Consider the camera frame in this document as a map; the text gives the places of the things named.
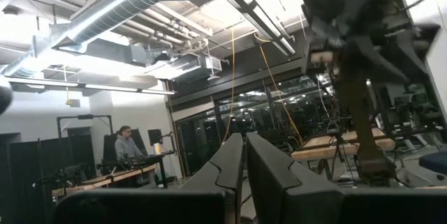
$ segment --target desk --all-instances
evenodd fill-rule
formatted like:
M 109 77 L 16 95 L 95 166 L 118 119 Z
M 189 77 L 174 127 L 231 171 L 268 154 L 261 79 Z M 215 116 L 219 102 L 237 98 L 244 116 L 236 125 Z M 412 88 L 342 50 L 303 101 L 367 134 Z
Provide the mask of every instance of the desk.
M 66 194 L 70 195 L 72 193 L 76 193 L 79 191 L 86 191 L 86 190 L 91 190 L 91 189 L 95 189 L 95 188 L 100 188 L 102 186 L 107 186 L 108 184 L 111 184 L 112 182 L 116 182 L 116 181 L 120 181 L 120 180 L 127 179 L 130 177 L 134 177 L 134 176 L 142 174 L 143 172 L 149 172 L 149 171 L 152 171 L 155 169 L 156 169 L 155 165 L 150 165 L 150 166 L 144 167 L 143 169 L 116 172 L 113 175 L 106 175 L 106 176 L 98 177 L 95 179 L 90 179 L 89 181 L 82 182 L 82 184 L 79 186 L 76 186 L 73 188 L 66 188 Z M 65 196 L 63 188 L 54 189 L 51 193 L 52 193 L 53 197 Z
M 377 136 L 383 136 L 385 133 L 383 133 L 378 128 L 372 129 L 372 135 L 374 137 Z M 344 133 L 342 135 L 343 140 L 345 142 L 349 140 L 354 140 L 357 138 L 357 133 L 355 131 Z M 312 138 L 310 141 L 308 141 L 304 147 L 313 147 L 318 146 L 322 144 L 329 144 L 331 137 L 330 136 L 322 136 L 322 137 L 315 137 Z M 379 146 L 384 151 L 392 151 L 395 148 L 395 142 L 392 139 L 382 139 L 382 140 L 376 140 L 377 146 Z M 358 143 L 355 144 L 343 144 L 343 147 L 340 146 L 340 151 L 342 152 L 342 155 L 344 155 L 344 152 L 346 152 L 347 156 L 352 156 L 357 154 L 358 147 L 360 145 Z M 303 151 L 295 151 L 291 154 L 291 157 L 295 159 L 296 161 L 308 161 L 308 160 L 318 160 L 318 159 L 327 159 L 327 158 L 333 158 L 335 156 L 336 146 L 331 147 L 321 147 L 317 149 L 309 149 L 309 150 L 303 150 Z

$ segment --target ceiling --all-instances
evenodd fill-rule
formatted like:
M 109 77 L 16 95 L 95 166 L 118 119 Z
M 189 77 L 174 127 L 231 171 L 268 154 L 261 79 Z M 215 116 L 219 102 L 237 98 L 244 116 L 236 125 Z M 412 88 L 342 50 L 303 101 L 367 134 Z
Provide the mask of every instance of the ceiling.
M 300 7 L 302 0 L 256 1 L 288 33 L 307 26 Z M 211 55 L 219 58 L 231 55 L 232 34 L 235 39 L 236 52 L 254 46 L 249 35 L 255 32 L 256 29 L 227 0 L 161 0 L 160 3 L 196 24 L 212 30 L 212 36 L 206 36 L 209 44 L 201 50 L 203 54 L 207 54 L 209 51 Z M 71 4 L 81 8 L 76 3 L 72 2 Z M 75 12 L 58 5 L 48 5 L 45 0 L 12 0 L 9 6 L 17 8 L 18 15 L 14 17 L 0 15 L 0 24 L 2 24 L 2 32 L 0 32 L 0 65 L 9 64 L 14 59 L 22 56 L 28 50 L 32 36 L 37 33 L 38 29 L 48 30 L 49 24 L 53 24 L 54 20 L 57 23 L 67 23 L 70 21 L 70 16 Z M 179 21 L 156 6 L 152 6 L 151 9 L 194 31 L 188 24 Z M 179 40 L 185 40 L 178 35 L 170 33 L 170 31 L 166 31 L 163 27 L 141 19 L 141 17 L 135 17 L 133 21 L 144 27 L 162 31 Z M 160 47 L 157 41 L 148 40 L 140 32 L 141 30 L 137 27 L 133 27 L 132 30 L 126 27 L 117 27 L 112 32 L 101 35 L 101 38 L 123 45 L 143 43 L 148 44 L 151 48 Z M 77 69 L 71 69 L 71 71 L 76 73 L 67 75 L 70 81 L 79 80 L 81 82 L 105 84 L 112 79 L 107 75 L 83 73 L 82 70 Z M 60 71 L 45 70 L 44 76 L 45 78 L 64 79 L 64 74 Z

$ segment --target ceiling duct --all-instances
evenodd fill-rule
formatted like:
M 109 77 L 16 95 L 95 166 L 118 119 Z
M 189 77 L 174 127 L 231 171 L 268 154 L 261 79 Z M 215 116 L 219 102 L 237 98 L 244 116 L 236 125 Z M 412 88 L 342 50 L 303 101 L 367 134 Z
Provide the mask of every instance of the ceiling duct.
M 174 61 L 157 61 L 146 67 L 145 73 L 159 79 L 192 82 L 221 71 L 221 61 L 216 57 L 186 54 Z
M 51 26 L 51 34 L 36 35 L 29 51 L 8 65 L 3 75 L 32 77 L 51 64 L 63 62 L 65 52 L 55 54 L 52 48 L 84 53 L 88 43 L 103 32 L 114 29 L 158 0 L 102 0 L 70 24 Z

